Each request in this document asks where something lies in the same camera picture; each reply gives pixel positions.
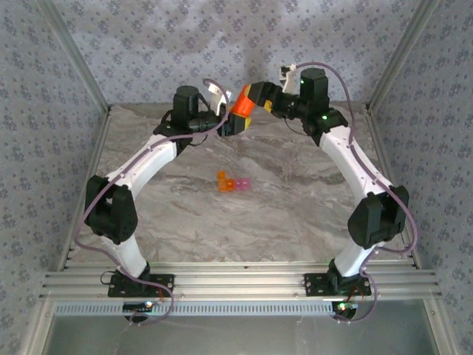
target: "pink block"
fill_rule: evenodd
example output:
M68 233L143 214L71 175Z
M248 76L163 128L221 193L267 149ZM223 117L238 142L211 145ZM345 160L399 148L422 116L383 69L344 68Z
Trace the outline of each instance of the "pink block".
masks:
M236 190L242 189L242 179L235 179L235 189Z
M249 190L251 189L251 179L249 177L244 177L243 179L239 179L241 183L241 190Z

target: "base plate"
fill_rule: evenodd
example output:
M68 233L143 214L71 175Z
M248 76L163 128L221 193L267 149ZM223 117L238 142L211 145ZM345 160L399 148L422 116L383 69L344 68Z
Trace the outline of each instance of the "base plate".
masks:
M171 291L174 289L173 274L150 274L147 280L151 283L159 283ZM143 286L135 281L131 281L128 277L119 272L115 272L110 279L108 296L114 297L170 297L169 293L153 286L147 286L143 290Z
M304 274L305 295L316 296L369 296L371 295L370 281L360 277L355 283L339 287L335 292L329 283L327 274Z

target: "gray marble floor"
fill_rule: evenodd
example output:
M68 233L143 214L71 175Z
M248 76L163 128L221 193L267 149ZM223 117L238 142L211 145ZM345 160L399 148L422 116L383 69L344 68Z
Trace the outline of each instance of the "gray marble floor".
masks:
M345 105L336 105L349 119ZM163 105L114 106L98 167L99 175L119 167L149 138ZM356 137L367 155L377 156L362 105L356 105ZM289 123L302 131L300 123ZM249 191L217 190L217 171L251 178ZM143 188L136 200L136 235L148 261L327 262L348 240L347 219L355 208L336 165L311 139L291 132L265 111L250 129L232 138L211 136L188 147ZM99 246L87 226L81 240ZM401 247L400 237L390 245ZM104 261L76 248L73 261ZM378 256L397 258L391 254Z

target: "metal frame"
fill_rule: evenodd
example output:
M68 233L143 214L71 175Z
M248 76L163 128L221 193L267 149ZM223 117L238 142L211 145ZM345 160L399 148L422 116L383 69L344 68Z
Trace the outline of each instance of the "metal frame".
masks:
M432 17L440 0L420 0L418 6L415 8L406 29L404 30L398 45L392 52L388 64L384 68L375 88L368 99L367 106L371 110L376 110L378 105L383 101L383 98L391 88L392 83L398 76L404 62L411 53L417 40L421 36L424 27Z
M386 152L379 139L376 122L370 115L368 124L372 133L376 152L385 175L395 183ZM87 177L97 168L106 133L108 116L104 119L91 159ZM84 188L69 231L69 239L63 250L63 258L57 272L46 275L41 289L38 310L30 324L20 354L41 354L47 345L47 337L52 316L58 305L89 304L105 305L108 286L102 285L100 276L106 270L114 270L111 263L75 263L67 258L71 249L72 231L82 212ZM402 235L404 242L411 240L409 228ZM373 260L368 272L378 284L379 300L424 300L429 321L439 354L461 354L446 308L437 277L433 270L419 269L416 253L412 257L399 260ZM196 302L283 302L290 305L309 305L312 302L341 301L337 297L306 297L302 284L307 272L326 272L326 263L285 262L285 263L152 263L152 272L175 274L174 294L180 305ZM132 298L127 302L149 299Z
M79 74L79 78L83 81L95 104L100 107L102 111L106 112L108 110L108 103L103 96L102 90L98 86L98 83L90 71L89 66L87 66L81 51L77 47L77 44L70 34L67 24L59 13L54 1L36 0L36 2L41 8L41 11L43 11L44 17L46 17L46 20L49 22L52 31L56 34L58 40L61 42L64 52L66 52L69 56L72 65Z
M378 123L373 117L372 110L368 109L367 111L367 123L368 127L370 128L376 153L378 154L379 161L381 163L381 169L387 178L389 178L395 185L398 185L392 172L391 164L389 163L386 148L381 141ZM406 244L412 241L412 227L409 221L406 222L406 228L401 233L401 237ZM419 256L417 249L412 251L412 259L417 268L423 268L421 257ZM437 343L440 354L461 354L462 351L455 335L455 331L453 330L452 321L450 320L446 310L446 305L443 298L437 300L426 298L423 303L426 308L430 326L432 327L432 332L434 334L435 342Z

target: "floral wallpaper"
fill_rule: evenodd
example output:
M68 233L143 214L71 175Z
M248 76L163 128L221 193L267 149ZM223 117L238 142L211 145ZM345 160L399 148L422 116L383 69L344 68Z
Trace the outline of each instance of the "floral wallpaper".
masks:
M211 76L234 91L324 61L365 101L418 0L65 0L57 7L109 103L167 102ZM336 80L331 97L344 100Z
M0 354L66 239L103 113L33 1L0 1Z
M473 354L472 33L473 2L442 0L375 113L465 354Z

